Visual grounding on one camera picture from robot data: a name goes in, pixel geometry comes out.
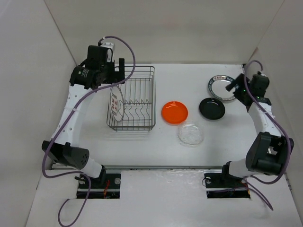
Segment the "white plate with red characters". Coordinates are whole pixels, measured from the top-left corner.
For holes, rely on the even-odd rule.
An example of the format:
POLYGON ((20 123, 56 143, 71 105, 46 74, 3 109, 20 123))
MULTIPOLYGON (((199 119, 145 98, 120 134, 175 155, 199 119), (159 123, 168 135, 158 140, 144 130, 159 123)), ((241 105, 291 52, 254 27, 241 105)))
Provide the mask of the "white plate with red characters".
POLYGON ((124 117, 124 97, 119 86, 113 86, 110 90, 110 110, 116 122, 121 122, 124 117))

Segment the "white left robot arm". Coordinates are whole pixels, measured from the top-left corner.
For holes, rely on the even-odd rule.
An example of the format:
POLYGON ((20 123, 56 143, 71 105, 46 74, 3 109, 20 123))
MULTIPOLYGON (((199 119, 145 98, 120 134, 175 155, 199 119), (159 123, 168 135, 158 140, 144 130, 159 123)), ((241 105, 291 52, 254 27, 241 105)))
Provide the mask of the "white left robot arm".
POLYGON ((76 66, 69 80, 67 101, 56 131, 49 141, 43 141, 42 150, 50 149, 48 156, 56 163, 70 166, 89 176, 94 187, 102 187, 106 182, 105 168, 90 157, 88 149, 79 147, 80 131, 94 97, 85 97, 101 84, 116 83, 125 78, 125 61, 119 59, 119 70, 115 70, 113 43, 103 43, 88 47, 87 58, 76 66))

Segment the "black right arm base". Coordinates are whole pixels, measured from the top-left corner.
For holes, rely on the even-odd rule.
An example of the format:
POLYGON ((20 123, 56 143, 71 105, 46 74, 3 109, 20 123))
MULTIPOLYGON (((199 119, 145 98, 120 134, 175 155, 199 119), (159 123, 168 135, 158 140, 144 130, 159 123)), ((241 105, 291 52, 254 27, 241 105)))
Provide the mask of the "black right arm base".
POLYGON ((202 184, 208 199, 250 199, 248 186, 241 178, 224 177, 222 173, 204 173, 202 184))

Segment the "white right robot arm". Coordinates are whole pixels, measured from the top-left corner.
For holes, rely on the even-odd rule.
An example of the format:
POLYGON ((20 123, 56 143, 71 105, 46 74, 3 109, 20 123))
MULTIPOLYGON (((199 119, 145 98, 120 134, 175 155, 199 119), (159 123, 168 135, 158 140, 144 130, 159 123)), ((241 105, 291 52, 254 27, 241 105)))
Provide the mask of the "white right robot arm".
POLYGON ((257 137, 244 159, 223 165, 219 181, 224 186, 230 186, 236 178, 255 178, 259 174, 277 176, 272 181, 275 183, 286 171, 294 141, 274 119, 272 103, 265 97, 268 85, 269 78, 258 72, 252 79, 240 74, 226 86, 227 91, 235 89, 234 97, 246 107, 257 137))

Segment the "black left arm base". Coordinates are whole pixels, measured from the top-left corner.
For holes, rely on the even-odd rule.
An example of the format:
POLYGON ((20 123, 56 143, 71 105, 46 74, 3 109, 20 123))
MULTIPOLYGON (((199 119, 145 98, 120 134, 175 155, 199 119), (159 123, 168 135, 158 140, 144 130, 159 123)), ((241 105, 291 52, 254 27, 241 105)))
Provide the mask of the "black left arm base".
MULTIPOLYGON (((76 176, 78 180, 78 188, 76 192, 77 199, 84 199, 88 191, 88 180, 84 175, 76 176)), ((119 199, 121 186, 121 171, 108 170, 105 180, 99 182, 97 179, 91 178, 91 189, 89 199, 119 199)))

